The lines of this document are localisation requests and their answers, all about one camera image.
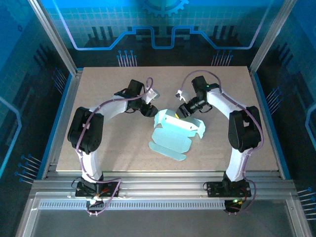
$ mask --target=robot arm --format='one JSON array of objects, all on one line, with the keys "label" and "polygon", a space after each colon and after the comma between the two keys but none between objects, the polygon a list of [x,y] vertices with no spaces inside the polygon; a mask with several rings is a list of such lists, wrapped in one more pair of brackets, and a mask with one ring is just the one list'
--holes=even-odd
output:
[{"label": "robot arm", "polygon": [[[133,98],[141,94],[144,84],[131,80],[128,88],[119,91],[111,98],[124,99]],[[114,116],[124,113],[127,110],[139,110],[146,117],[153,117],[157,114],[158,109],[153,106],[150,101],[159,97],[159,94],[151,89],[145,96],[135,100],[120,100],[108,103],[100,108],[96,113],[84,133],[79,149],[82,151],[82,162],[86,172],[82,172],[82,178],[86,181],[86,185],[96,183],[95,180],[103,180],[102,169],[97,157],[97,149],[101,144],[103,124]],[[83,127],[89,116],[97,107],[89,109],[79,107],[76,110],[74,119],[68,132],[68,141],[72,143],[72,147],[76,148]]]},{"label": "robot arm", "polygon": [[[242,180],[242,168],[246,154],[249,150],[258,146],[258,143],[261,141],[260,132],[246,112],[232,103],[234,99],[225,92],[220,92],[218,84],[208,85],[204,77],[200,76],[192,80],[192,85],[197,96],[189,101],[187,99],[188,102],[179,107],[176,115],[180,119],[186,118],[191,116],[196,110],[201,110],[205,105],[208,105],[210,108],[215,106],[222,112],[229,119],[228,139],[233,147],[226,176],[230,182]],[[259,111],[255,106],[246,107],[241,103],[238,104],[246,108],[260,124]]]}]

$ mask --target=wooden table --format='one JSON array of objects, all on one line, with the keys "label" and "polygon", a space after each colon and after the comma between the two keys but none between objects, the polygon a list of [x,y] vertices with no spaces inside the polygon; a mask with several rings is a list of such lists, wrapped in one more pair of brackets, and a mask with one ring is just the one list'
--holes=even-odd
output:
[{"label": "wooden table", "polygon": [[[110,99],[112,95],[126,88],[131,79],[145,83],[146,78],[154,79],[154,89],[160,98],[153,102],[159,109],[176,110],[180,104],[175,94],[184,77],[198,69],[215,73],[222,81],[223,90],[239,102],[259,108],[258,100],[246,67],[113,67],[84,68],[67,133],[76,109],[90,108]],[[184,89],[194,97],[191,80],[204,75],[208,83],[217,83],[209,74],[192,75]],[[232,147],[228,141],[228,120],[216,108],[207,114],[196,112],[194,117],[204,121],[206,131],[200,139],[191,138],[192,145],[184,161],[176,161],[152,151],[148,143],[152,141],[154,118],[147,118],[140,112],[123,113],[104,124],[102,143],[98,157],[104,171],[170,171],[170,170],[226,170]],[[253,154],[247,170],[278,170],[270,139],[261,115],[265,143],[261,150]],[[64,138],[57,171],[80,171],[79,158]]]}]

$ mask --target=ventilation grille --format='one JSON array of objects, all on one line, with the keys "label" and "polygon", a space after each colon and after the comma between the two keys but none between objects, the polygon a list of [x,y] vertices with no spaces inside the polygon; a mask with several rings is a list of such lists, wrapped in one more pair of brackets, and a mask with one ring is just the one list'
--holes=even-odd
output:
[{"label": "ventilation grille", "polygon": [[[223,210],[223,200],[113,200],[109,210]],[[99,210],[104,204],[90,210]],[[40,209],[86,209],[86,200],[41,200]]]}]

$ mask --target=gear graphic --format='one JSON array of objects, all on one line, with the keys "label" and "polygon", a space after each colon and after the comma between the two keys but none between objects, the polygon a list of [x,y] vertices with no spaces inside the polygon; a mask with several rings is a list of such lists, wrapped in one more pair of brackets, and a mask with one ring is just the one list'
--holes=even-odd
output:
[{"label": "gear graphic", "polygon": [[30,6],[27,0],[0,0],[6,6],[8,12],[17,23],[22,23],[30,13]]},{"label": "gear graphic", "polygon": [[142,0],[143,9],[146,9],[148,14],[153,13],[154,16],[162,17],[177,14],[178,10],[184,9],[184,4],[188,3],[188,0]]}]

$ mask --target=glass panel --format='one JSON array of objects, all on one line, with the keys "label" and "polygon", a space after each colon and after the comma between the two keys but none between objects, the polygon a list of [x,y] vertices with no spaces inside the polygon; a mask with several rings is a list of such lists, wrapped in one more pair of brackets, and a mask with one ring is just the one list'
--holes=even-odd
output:
[{"label": "glass panel", "polygon": [[283,1],[42,2],[76,66],[92,67],[136,66],[135,56],[137,66],[249,66]]},{"label": "glass panel", "polygon": [[[298,191],[310,186],[312,192],[316,192],[315,16],[315,0],[298,0],[257,72],[290,175]],[[316,222],[310,223],[316,234]]]},{"label": "glass panel", "polygon": [[[69,72],[27,0],[0,0],[0,32],[0,202],[5,223],[0,236],[9,237],[15,235],[36,178],[35,163],[43,157]],[[28,154],[39,161],[30,158],[34,163],[26,164],[21,156]]]}]

